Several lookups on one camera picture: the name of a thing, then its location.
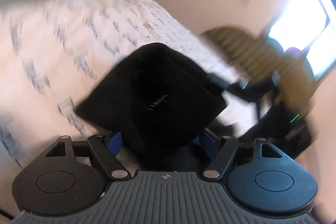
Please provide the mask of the black pants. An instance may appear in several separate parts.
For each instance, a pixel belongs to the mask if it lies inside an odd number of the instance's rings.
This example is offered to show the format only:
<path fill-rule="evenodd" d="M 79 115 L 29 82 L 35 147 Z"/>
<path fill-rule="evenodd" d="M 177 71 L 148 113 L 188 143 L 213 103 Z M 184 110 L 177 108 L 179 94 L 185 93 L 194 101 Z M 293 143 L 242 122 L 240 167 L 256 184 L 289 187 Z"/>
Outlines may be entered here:
<path fill-rule="evenodd" d="M 123 146 L 144 170 L 201 172 L 210 157 L 195 139 L 226 106 L 199 65 L 151 43 L 119 62 L 75 114 L 120 132 Z"/>

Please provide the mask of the olive green scalloped headboard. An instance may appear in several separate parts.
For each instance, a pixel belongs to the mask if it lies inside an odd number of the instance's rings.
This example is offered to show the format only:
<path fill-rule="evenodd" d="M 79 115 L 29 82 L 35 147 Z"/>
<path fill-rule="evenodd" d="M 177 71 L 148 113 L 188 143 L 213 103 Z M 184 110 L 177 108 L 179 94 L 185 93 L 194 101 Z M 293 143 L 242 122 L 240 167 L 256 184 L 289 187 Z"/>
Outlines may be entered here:
<path fill-rule="evenodd" d="M 252 83 L 259 84 L 278 75 L 280 95 L 276 102 L 283 102 L 301 118 L 310 113 L 311 98 L 318 82 L 306 53 L 296 48 L 284 51 L 275 39 L 265 36 L 255 38 L 248 31 L 232 26 L 212 28 L 201 35 Z"/>

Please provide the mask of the window with white frame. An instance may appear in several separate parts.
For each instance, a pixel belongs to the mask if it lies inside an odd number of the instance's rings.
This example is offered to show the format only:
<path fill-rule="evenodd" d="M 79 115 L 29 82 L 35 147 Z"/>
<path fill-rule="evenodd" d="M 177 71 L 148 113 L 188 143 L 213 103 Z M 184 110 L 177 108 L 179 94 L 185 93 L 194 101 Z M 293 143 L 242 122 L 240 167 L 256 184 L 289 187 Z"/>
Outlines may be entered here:
<path fill-rule="evenodd" d="M 268 37 L 284 52 L 305 54 L 319 81 L 335 64 L 335 0 L 288 0 Z"/>

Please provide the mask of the white script-print duvet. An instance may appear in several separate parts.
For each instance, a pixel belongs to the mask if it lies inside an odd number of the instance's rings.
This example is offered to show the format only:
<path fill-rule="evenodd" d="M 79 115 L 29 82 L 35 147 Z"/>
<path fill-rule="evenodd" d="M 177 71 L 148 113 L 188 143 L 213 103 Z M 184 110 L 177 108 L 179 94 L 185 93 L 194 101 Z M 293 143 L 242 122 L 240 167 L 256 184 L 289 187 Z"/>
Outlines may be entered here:
<path fill-rule="evenodd" d="M 154 0 L 32 0 L 1 7 L 1 209 L 15 176 L 61 135 L 96 130 L 74 114 L 137 48 L 161 42 L 229 82 L 246 76 Z"/>

